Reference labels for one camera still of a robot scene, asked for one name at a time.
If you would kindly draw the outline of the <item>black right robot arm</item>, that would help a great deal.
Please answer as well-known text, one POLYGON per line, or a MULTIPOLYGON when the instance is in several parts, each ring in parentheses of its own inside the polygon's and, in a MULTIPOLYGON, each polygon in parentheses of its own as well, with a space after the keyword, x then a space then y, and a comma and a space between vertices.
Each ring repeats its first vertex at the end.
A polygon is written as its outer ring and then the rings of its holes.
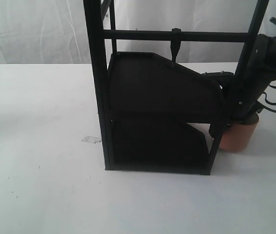
MULTIPOLYGON (((276 18, 270 22, 276 26, 276 18)), ((265 94, 267 87, 276 80, 276 36, 269 37, 259 34, 249 58, 242 83, 237 90, 237 100, 232 108, 228 125, 245 123, 255 113, 259 113, 265 106, 258 102, 265 94)), ((267 101, 276 106, 276 102, 267 101)))

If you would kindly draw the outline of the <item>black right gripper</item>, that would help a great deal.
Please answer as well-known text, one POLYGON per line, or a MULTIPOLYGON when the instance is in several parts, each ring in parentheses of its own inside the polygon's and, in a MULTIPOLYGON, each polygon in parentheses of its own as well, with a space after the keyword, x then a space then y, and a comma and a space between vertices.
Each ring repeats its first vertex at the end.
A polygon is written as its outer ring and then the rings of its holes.
MULTIPOLYGON (((271 82, 276 80, 276 37, 264 34, 257 36, 241 83, 235 90, 234 96, 230 97, 234 80, 234 74, 229 72, 208 74, 208 81, 214 86, 209 98, 217 100, 213 105, 216 119, 209 128, 209 133, 213 137, 220 130, 220 121, 224 119, 223 110, 227 102, 232 104, 230 118, 226 124, 228 128, 233 124, 251 124, 257 118, 257 113, 265 109, 258 99, 265 94, 271 82)), ((276 102, 266 101, 266 103, 276 106, 276 102)))

